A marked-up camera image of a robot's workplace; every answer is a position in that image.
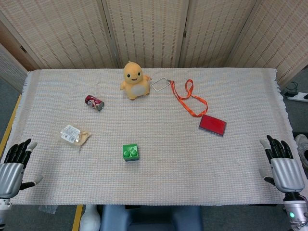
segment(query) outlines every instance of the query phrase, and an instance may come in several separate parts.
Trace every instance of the soda can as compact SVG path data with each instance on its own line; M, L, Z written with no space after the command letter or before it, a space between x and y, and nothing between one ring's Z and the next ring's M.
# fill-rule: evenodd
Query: soda can
M90 107L93 107L95 108L96 110L100 111L103 109L104 107L104 102L97 99L96 97L94 96L91 96L91 95L88 95L85 99L85 103L87 105L89 105Z

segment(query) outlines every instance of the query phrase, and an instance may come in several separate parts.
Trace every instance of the lanyard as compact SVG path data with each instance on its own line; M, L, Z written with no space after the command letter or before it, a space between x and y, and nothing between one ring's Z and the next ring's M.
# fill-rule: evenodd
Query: lanyard
M191 83L191 87L187 88L187 85L188 83ZM200 98L199 96L196 96L196 95L192 95L192 90L193 90L193 80L192 79L188 79L185 83L185 89L187 91L187 96L185 98L183 97L180 97L179 94L177 93L177 91L175 90L175 84L174 84L174 81L173 80L170 80L170 84L171 84L171 88L172 88L172 91L173 91L173 94L175 95L175 97L178 99L178 101L180 102L180 104L182 104L182 106L186 109L186 111L188 111L192 116L194 117L201 117L203 115L206 114L207 110L208 110L208 106L207 106L207 102L206 100ZM200 102L202 102L204 105L206 105L206 109L204 111L202 111L200 114L196 115L195 112L193 112L192 109L190 109L184 102L183 100L186 100L188 99L189 97L194 97L195 99L199 100Z

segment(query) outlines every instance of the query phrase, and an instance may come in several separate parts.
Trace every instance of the robotic hand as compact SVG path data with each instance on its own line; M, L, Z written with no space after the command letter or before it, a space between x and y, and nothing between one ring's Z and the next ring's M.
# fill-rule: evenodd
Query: robotic hand
M288 144L281 143L267 136L270 146L264 140L260 140L269 159L273 178L266 177L262 170L260 174L264 180L276 186L285 194L284 208L290 220L291 231L308 231L308 202L299 193L304 189L304 181L297 161L293 159Z
M22 183L24 171L33 149L38 143L30 144L31 139L11 147L5 157L3 164L0 164L0 231L4 229L5 217L12 208L10 198L15 197L20 190L37 185L43 176L39 176L32 182Z

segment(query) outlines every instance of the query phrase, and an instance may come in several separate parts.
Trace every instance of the red card holder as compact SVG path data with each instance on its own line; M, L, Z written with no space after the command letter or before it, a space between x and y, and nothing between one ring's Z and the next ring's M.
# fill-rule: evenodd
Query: red card holder
M199 128L223 136L225 133L226 125L227 123L225 121L208 115L203 115Z

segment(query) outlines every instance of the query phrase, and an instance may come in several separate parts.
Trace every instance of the green toy block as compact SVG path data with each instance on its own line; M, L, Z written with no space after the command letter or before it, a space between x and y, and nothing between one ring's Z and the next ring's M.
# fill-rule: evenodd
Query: green toy block
M139 160L138 147L135 143L123 145L123 158L125 161Z

